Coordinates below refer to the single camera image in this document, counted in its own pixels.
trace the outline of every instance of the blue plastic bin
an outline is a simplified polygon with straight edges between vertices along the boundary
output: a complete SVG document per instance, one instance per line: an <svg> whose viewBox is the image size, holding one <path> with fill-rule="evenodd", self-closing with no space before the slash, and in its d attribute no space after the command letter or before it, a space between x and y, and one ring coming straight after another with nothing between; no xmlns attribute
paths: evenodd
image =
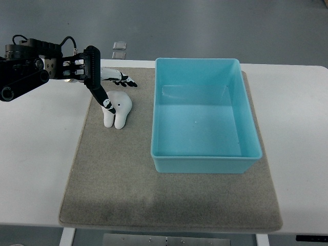
<svg viewBox="0 0 328 246"><path fill-rule="evenodd" d="M163 173L243 173L262 157L239 61L158 58L151 155Z"/></svg>

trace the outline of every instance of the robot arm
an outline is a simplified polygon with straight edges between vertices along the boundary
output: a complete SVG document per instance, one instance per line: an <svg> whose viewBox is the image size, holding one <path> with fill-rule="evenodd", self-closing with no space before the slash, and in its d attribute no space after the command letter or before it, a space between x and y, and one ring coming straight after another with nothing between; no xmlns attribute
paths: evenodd
<svg viewBox="0 0 328 246"><path fill-rule="evenodd" d="M14 40L17 36L25 39L19 45ZM74 55L63 57L62 45L68 39L73 41ZM0 57L0 100L14 100L45 84L49 79L75 79L86 85L101 106L115 114L100 80L110 80L125 87L137 87L137 84L118 70L100 70L100 51L96 47L88 46L83 53L76 51L76 43L72 37L66 37L58 45L15 35L13 44L6 45L6 57Z"/></svg>

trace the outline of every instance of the felt mat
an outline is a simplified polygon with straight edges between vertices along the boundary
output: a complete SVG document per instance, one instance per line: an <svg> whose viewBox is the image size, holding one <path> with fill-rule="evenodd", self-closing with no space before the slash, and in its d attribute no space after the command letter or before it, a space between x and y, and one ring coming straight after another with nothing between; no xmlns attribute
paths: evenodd
<svg viewBox="0 0 328 246"><path fill-rule="evenodd" d="M154 69L119 68L137 88L122 90L133 107L126 125L105 128L91 99L69 175L59 223L65 227L155 232L271 232L282 220L243 73L263 158L243 174L158 173L150 155Z"/></svg>

